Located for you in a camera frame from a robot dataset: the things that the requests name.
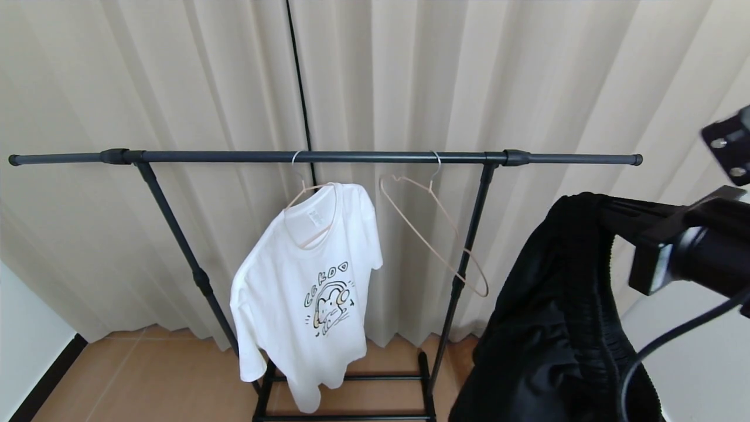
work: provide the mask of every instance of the cartoon headphones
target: cartoon headphones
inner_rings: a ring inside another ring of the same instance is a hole
[[[320,289],[320,292],[318,292],[317,297],[315,297],[315,313],[313,314],[313,327],[318,328],[320,326],[320,323],[318,322],[318,314],[320,313],[320,311],[318,310],[318,306],[320,304],[320,300],[323,298],[330,297],[334,291],[338,291],[338,296],[336,296],[337,305],[341,306],[345,304],[347,299],[349,299],[349,289],[347,288],[347,284],[345,282],[326,283]]]

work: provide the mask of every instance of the t-shirt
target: t-shirt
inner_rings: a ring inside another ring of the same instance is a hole
[[[262,348],[299,410],[316,411],[318,385],[340,387],[347,365],[367,351],[370,273],[382,259],[375,209],[360,185],[332,183],[282,211],[232,282],[241,380],[263,376]]]

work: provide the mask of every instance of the black baseboard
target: black baseboard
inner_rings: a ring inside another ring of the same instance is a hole
[[[34,390],[28,394],[21,406],[13,414],[13,417],[8,422],[31,422],[34,416],[37,414],[39,409],[42,407],[47,397],[50,396],[52,391],[57,387],[57,384],[62,379],[62,376],[70,369],[73,362],[76,361],[78,355],[81,354],[83,348],[89,342],[85,341],[80,334],[76,334],[75,337],[65,346],[65,349],[60,353],[60,356],[55,359],[55,362],[50,368],[44,373],[42,378],[39,380]]]

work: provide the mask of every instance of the t-shirt sleeve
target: t-shirt sleeve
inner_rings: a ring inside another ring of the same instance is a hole
[[[362,212],[362,221],[364,223],[364,236],[366,237],[367,250],[370,251],[372,259],[372,269],[377,270],[383,266],[383,254],[380,251],[380,238],[377,233],[377,219],[375,218],[375,207],[373,206],[370,195],[365,188],[361,189],[360,207]]]
[[[252,314],[247,304],[232,306],[232,316],[237,328],[237,346],[239,347],[239,378],[252,382],[266,372],[266,361],[258,350]]]

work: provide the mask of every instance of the screw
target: screw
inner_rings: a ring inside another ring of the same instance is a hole
[[[727,146],[727,141],[723,139],[714,139],[711,141],[711,148],[721,149]]]
[[[747,170],[745,170],[742,167],[732,167],[729,170],[729,175],[732,177],[742,177],[742,176],[745,176],[746,173],[747,173]]]

